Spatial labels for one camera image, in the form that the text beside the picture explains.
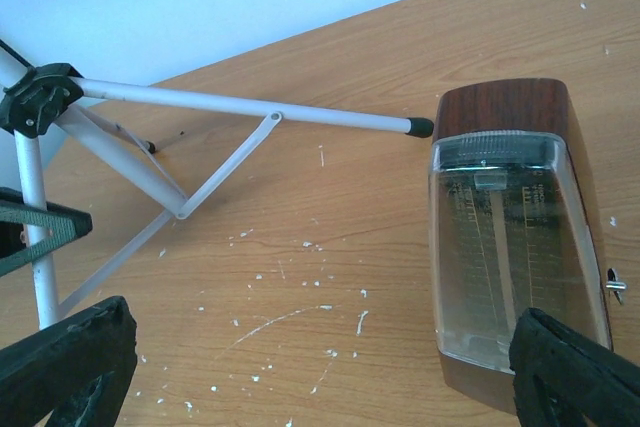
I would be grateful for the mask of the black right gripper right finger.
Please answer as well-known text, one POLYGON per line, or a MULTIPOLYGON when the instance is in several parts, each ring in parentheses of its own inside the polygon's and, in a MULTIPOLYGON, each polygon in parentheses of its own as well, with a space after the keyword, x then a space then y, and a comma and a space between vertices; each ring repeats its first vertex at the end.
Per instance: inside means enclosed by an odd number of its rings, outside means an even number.
POLYGON ((639 367, 537 308, 509 348, 522 426, 637 426, 639 367))

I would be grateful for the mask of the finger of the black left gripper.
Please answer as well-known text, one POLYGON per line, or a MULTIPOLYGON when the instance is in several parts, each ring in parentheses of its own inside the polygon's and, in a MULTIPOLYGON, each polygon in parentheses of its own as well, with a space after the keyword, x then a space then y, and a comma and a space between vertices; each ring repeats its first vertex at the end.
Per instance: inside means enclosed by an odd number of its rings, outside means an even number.
POLYGON ((1 188, 1 276, 39 261, 93 230, 88 212, 48 202, 29 206, 20 191, 1 188), (27 245, 26 227, 41 228, 44 237, 27 245))

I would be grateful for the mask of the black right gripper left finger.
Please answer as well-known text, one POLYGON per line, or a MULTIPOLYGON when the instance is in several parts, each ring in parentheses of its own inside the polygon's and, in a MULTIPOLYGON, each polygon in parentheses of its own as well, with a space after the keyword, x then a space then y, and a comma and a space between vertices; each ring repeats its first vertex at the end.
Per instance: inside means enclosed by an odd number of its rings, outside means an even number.
POLYGON ((112 296, 1 350, 1 424, 114 426, 138 363, 137 323, 112 296))

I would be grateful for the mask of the clear plastic metronome cover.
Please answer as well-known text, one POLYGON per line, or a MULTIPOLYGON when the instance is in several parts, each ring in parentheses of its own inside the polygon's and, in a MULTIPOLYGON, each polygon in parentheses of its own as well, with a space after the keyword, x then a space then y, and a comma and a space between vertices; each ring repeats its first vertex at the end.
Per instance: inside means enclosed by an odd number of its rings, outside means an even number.
POLYGON ((516 324, 529 308, 610 345, 592 234, 559 136, 502 130, 438 140, 429 207, 443 355, 508 372, 516 324))

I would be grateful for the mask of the brown wooden metronome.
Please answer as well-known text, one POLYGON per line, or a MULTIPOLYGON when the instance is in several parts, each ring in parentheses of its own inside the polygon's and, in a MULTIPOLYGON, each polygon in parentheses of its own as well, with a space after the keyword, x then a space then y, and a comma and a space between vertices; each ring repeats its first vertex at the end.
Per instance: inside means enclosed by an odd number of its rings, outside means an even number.
MULTIPOLYGON (((606 294, 608 268, 598 203, 586 144, 566 85, 550 78, 516 78, 453 89, 440 100, 432 150, 441 139, 502 130, 551 133, 566 143, 600 268, 611 335, 610 345, 604 347, 611 347, 613 340, 606 294)), ((511 368, 508 372, 493 371, 449 358, 439 348, 438 353, 444 380, 450 388, 493 409, 508 414, 515 412, 511 368)))

